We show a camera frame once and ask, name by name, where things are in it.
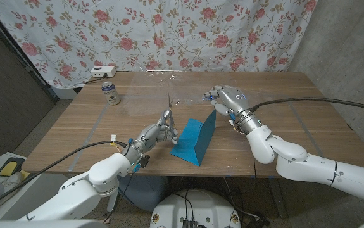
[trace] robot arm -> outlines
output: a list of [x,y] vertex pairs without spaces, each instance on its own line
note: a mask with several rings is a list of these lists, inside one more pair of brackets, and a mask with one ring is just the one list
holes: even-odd
[[[223,104],[214,101],[217,98]],[[272,135],[272,131],[250,112],[240,90],[216,86],[203,99],[210,100],[222,115],[230,115],[230,123],[246,135],[253,156],[260,163],[269,164],[277,157],[276,171],[287,179],[326,184],[364,199],[363,167],[308,154],[302,146]]]
[[110,197],[107,211],[114,209],[118,194],[118,178],[125,177],[133,164],[144,168],[149,156],[144,155],[156,142],[172,141],[177,144],[172,111],[165,110],[157,123],[146,127],[135,141],[109,158],[94,164],[88,172],[68,179],[58,194],[19,220],[80,219],[93,211],[102,197]]

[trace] white power strip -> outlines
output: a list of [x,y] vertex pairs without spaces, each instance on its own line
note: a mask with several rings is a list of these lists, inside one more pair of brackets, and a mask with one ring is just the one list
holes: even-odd
[[113,66],[95,66],[91,70],[93,77],[103,77],[107,73],[107,77],[114,77],[116,74],[116,68]]

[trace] gray wall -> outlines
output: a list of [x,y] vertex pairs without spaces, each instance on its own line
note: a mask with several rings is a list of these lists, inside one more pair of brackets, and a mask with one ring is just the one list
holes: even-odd
[[[318,1],[290,72],[304,72],[327,98],[364,103],[364,1]],[[364,141],[364,110],[334,105]]]

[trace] white fabric backdrop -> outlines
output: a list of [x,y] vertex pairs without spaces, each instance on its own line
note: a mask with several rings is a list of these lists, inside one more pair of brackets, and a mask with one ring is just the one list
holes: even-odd
[[117,70],[279,72],[315,0],[0,0],[0,20],[45,80],[81,87]]

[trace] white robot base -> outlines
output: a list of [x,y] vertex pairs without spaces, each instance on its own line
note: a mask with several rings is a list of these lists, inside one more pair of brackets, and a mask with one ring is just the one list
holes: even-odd
[[[176,194],[186,197],[186,191],[179,191]],[[225,227],[225,228],[240,228],[241,223],[237,211],[234,207],[221,196],[210,191],[202,189],[190,189],[187,193],[187,199],[191,202],[193,207],[193,223],[188,221],[192,220],[192,210],[189,202],[185,201],[183,197],[172,194],[165,198],[154,209],[151,217],[150,228],[158,227],[197,227],[203,225],[207,228],[210,227]]]

